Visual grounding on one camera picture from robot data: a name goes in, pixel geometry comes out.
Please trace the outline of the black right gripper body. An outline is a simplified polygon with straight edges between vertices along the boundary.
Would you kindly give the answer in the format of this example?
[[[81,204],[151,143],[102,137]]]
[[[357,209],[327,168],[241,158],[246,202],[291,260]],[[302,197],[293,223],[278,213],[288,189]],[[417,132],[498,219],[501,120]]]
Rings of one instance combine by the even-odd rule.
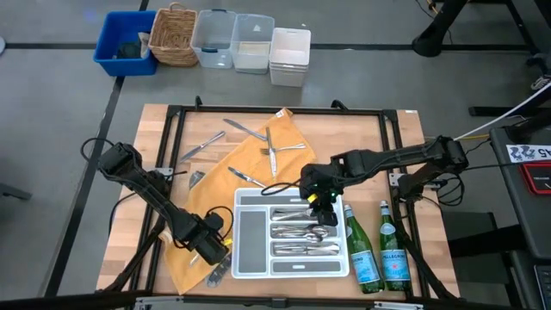
[[[342,176],[340,164],[306,164],[300,170],[300,197],[316,195],[321,201],[335,202],[343,193],[343,187],[338,184]]]

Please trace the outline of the white cutlery organizer tray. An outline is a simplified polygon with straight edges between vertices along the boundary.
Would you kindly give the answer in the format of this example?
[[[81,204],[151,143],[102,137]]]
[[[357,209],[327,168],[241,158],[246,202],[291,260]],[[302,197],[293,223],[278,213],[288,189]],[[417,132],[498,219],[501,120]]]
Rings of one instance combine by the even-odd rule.
[[[237,189],[234,199],[232,276],[238,279],[345,277],[350,272],[340,196],[333,204],[336,226],[322,242],[303,238],[303,229],[319,225],[297,188],[275,195]]]

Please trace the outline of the orange cloth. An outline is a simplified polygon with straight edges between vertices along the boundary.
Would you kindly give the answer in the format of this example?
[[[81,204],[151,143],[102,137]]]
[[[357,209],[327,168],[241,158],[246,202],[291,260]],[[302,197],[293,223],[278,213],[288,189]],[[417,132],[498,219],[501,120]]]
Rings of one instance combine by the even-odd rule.
[[[201,138],[208,138],[221,130],[226,136],[215,146],[209,147],[197,158],[178,167],[182,170],[205,168],[207,175],[192,189],[183,189],[183,180],[177,179],[173,185],[171,200],[191,213],[204,215],[213,207],[234,206],[234,192],[248,184],[229,170],[235,168],[256,178],[261,183],[271,185],[276,182],[293,182],[300,176],[303,165],[316,159],[313,148],[283,151],[276,155],[277,175],[272,177],[269,159],[260,152],[267,144],[260,139],[230,128],[225,119],[243,121],[258,132],[266,128],[271,131],[275,147],[291,146],[306,142],[301,132],[303,116],[284,108],[275,114],[207,113],[193,112],[186,117],[183,143],[186,147],[196,146]],[[163,232],[164,261],[154,291],[163,294],[191,295],[258,295],[269,285],[262,280],[235,280],[227,275],[216,288],[208,288],[204,278],[212,267],[203,260],[192,267],[189,263],[194,256],[186,250],[179,250],[169,243],[168,233]]]

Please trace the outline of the green glass water bottle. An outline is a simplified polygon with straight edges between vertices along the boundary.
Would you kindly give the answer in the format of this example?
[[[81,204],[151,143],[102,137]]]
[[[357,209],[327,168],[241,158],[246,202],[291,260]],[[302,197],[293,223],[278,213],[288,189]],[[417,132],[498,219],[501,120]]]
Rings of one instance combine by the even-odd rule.
[[[411,277],[406,251],[399,244],[396,228],[388,202],[380,202],[380,251],[385,284],[391,291],[406,291],[411,288]]]
[[[344,206],[344,217],[348,251],[360,290],[364,294],[378,293],[384,289],[384,283],[373,246],[349,204]]]

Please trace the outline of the white plastic bin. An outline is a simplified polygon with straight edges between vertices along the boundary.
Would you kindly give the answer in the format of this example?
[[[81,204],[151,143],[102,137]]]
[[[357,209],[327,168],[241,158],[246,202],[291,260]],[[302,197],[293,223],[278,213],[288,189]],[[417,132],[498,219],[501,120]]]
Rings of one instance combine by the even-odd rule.
[[[303,86],[310,63],[311,37],[308,29],[274,29],[269,52],[269,73],[273,85]]]

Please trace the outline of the black desk foot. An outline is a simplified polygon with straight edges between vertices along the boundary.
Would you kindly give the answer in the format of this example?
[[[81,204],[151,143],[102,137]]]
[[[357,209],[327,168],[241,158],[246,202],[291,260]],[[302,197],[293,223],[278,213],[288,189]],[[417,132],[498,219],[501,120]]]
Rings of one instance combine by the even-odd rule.
[[[521,251],[532,257],[519,224],[498,227],[493,213],[444,212],[451,257]]]

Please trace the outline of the black stand leg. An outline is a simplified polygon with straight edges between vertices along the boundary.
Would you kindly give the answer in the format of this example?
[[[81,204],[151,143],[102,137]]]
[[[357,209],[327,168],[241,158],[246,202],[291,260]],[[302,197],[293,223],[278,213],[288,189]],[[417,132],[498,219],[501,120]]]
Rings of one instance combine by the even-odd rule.
[[[438,56],[443,39],[468,0],[444,0],[429,26],[412,41],[412,50],[423,57]]]
[[[517,30],[523,38],[525,47],[527,48],[530,56],[526,60],[526,65],[528,67],[536,66],[540,69],[543,75],[546,75],[551,72],[551,69],[548,68],[548,56],[546,53],[543,53],[536,45],[534,39],[532,38],[523,18],[518,12],[516,6],[512,0],[504,0],[507,9],[511,13],[511,17],[517,26]]]

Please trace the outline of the black floor foot bar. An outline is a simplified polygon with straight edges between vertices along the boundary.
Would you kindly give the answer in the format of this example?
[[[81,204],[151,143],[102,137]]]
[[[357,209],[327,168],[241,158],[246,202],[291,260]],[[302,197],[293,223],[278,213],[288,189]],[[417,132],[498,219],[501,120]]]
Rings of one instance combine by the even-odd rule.
[[[474,117],[499,117],[511,110],[507,107],[485,107],[473,106],[468,108],[468,113]],[[511,113],[513,115],[521,115],[524,117],[536,116],[540,113],[551,110],[551,108],[520,108]]]

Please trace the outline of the black side desk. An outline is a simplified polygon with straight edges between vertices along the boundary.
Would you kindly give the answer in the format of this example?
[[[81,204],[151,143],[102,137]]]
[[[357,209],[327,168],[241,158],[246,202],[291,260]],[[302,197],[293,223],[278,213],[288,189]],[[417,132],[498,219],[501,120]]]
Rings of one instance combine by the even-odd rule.
[[[490,138],[529,251],[537,259],[551,260],[551,195],[530,193],[520,171],[522,164],[543,161],[512,163],[506,150],[506,145],[551,145],[551,110],[513,126],[495,128]]]

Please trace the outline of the black bundle in bin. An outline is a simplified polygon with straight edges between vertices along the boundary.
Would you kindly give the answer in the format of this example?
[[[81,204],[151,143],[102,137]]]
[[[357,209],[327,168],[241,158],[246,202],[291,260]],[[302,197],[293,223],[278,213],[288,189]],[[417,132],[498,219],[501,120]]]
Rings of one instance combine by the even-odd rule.
[[[121,43],[118,48],[115,59],[141,59],[142,44],[139,40]]]

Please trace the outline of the wicker basket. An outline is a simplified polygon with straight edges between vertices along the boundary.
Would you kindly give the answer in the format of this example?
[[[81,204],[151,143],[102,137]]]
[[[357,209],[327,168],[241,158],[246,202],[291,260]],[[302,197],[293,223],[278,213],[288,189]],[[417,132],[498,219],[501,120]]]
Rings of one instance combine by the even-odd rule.
[[[186,9],[178,2],[157,11],[148,47],[160,63],[178,67],[198,63],[191,47],[197,17],[195,10]]]

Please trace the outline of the white printed label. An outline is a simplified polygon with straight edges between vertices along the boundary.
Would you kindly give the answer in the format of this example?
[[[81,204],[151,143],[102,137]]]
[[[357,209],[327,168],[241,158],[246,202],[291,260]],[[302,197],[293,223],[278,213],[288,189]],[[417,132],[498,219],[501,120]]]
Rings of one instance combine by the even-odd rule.
[[[551,145],[506,145],[512,163],[551,161]]]

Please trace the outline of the red framed device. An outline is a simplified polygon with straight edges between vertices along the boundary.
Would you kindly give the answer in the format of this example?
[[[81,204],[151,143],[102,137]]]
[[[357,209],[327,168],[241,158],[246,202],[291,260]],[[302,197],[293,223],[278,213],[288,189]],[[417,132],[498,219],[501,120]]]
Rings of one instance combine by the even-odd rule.
[[[551,195],[551,162],[522,164],[523,179],[534,195]]]

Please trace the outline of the blue plastic bin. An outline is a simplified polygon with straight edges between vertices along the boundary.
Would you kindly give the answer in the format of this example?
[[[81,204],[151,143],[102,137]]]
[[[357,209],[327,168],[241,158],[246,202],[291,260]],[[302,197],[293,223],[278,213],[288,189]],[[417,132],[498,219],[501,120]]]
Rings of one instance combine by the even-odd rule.
[[[108,13],[96,44],[94,61],[112,77],[153,75],[158,62],[147,46],[147,39],[155,15],[152,10]],[[142,44],[141,59],[114,58],[121,43],[137,40]]]

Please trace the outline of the dark grey floor bracket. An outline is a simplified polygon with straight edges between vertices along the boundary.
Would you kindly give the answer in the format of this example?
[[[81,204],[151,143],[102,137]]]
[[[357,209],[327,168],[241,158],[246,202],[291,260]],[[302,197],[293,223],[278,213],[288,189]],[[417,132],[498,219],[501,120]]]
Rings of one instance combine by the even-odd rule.
[[[20,200],[28,201],[32,197],[32,194],[22,189],[0,183],[0,196],[10,196]]]

